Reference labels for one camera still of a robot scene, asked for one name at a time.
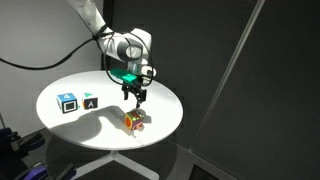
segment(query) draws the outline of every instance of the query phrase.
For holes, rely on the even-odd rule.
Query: gray wall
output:
[[[153,34],[189,149],[255,3],[117,0],[114,29]],[[319,179],[320,4],[267,0],[193,153],[238,179]]]
[[[115,31],[138,27],[153,36],[155,80],[182,101],[183,120],[173,139],[185,148],[200,127],[254,7],[254,2],[239,0],[115,1]]]
[[[103,1],[96,3],[102,10]],[[25,66],[52,65],[91,37],[66,0],[1,0],[0,23],[0,57]],[[46,71],[1,63],[0,112],[6,126],[22,136],[43,128],[35,108],[41,91],[59,78],[90,70],[100,70],[100,52],[94,42]]]
[[[319,8],[265,2],[194,153],[239,179],[320,179]]]

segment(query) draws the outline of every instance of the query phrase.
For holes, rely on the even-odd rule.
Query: black cable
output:
[[[106,70],[106,73],[107,73],[107,75],[108,75],[108,77],[114,82],[114,83],[116,83],[116,84],[119,84],[119,85],[124,85],[124,84],[121,84],[121,83],[119,83],[119,82],[117,82],[117,81],[115,81],[111,76],[110,76],[110,74],[109,74],[109,63],[110,63],[110,61],[108,62],[108,65],[106,65],[107,63],[106,63],[106,51],[108,50],[108,47],[109,47],[109,42],[110,42],[110,40],[113,38],[113,36],[114,36],[114,34],[115,34],[115,32],[112,32],[112,35],[111,35],[111,37],[108,39],[108,42],[107,42],[107,47],[106,47],[106,50],[104,51],[104,53],[103,53],[103,61],[104,61],[104,68],[105,68],[105,70]],[[138,84],[140,85],[140,86],[142,86],[142,87],[147,87],[147,86],[149,86],[151,83],[152,83],[152,80],[153,80],[153,62],[152,62],[152,56],[151,56],[151,53],[150,53],[150,51],[149,51],[149,49],[147,48],[147,46],[146,46],[146,44],[144,43],[144,41],[140,38],[140,37],[138,37],[138,36],[136,36],[135,34],[132,34],[132,33],[129,33],[129,34],[131,34],[131,35],[133,35],[133,36],[135,36],[136,38],[138,38],[142,43],[143,43],[143,45],[144,45],[144,47],[147,49],[147,52],[148,52],[148,55],[149,55],[149,57],[148,57],[148,61],[149,61],[149,59],[150,59],[150,64],[151,64],[151,68],[152,68],[152,75],[151,75],[151,79],[150,79],[150,82],[146,85],[146,84],[141,84],[141,83],[139,83],[138,82]],[[124,37],[125,38],[125,40],[128,42],[128,44],[129,45],[131,45],[131,43],[130,43],[130,41],[126,38],[126,37]]]
[[[22,65],[18,65],[18,64],[14,64],[11,62],[8,62],[2,58],[0,58],[0,61],[6,64],[9,64],[11,66],[20,68],[20,69],[25,69],[25,70],[47,70],[47,69],[51,69],[54,67],[59,66],[60,64],[66,62],[78,49],[80,49],[82,46],[84,46],[85,44],[89,43],[90,41],[94,40],[94,38],[88,39],[85,42],[83,42],[80,46],[78,46],[77,48],[75,48],[73,51],[71,51],[66,57],[64,57],[62,60],[60,60],[59,62],[57,62],[56,64],[53,64],[51,66],[45,66],[45,67],[27,67],[27,66],[22,66]]]

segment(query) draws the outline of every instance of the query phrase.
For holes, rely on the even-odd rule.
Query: floor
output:
[[[47,129],[42,129],[37,133],[41,133],[45,137],[46,143],[42,147],[31,151],[23,161],[27,166],[32,166],[41,161],[47,164],[51,175],[57,175],[70,162],[77,168],[109,153],[109,151],[93,150],[73,145],[52,135]],[[211,176],[204,177],[202,175],[201,179],[203,180],[235,179],[169,139],[145,148],[120,151],[120,153],[157,172],[160,175],[160,180],[197,179],[195,174],[191,175],[194,165],[208,172]],[[79,178],[79,180],[91,179],[144,180],[146,178],[121,164],[111,162]]]

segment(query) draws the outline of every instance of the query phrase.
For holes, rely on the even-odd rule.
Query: dark background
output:
[[[155,80],[184,108],[179,145],[239,179],[319,179],[318,1],[265,1],[192,144],[255,5],[116,0],[112,29],[153,35]]]

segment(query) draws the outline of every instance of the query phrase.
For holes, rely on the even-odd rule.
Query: letter a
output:
[[[90,101],[90,104],[88,105],[88,107],[93,107],[93,102],[92,101]]]

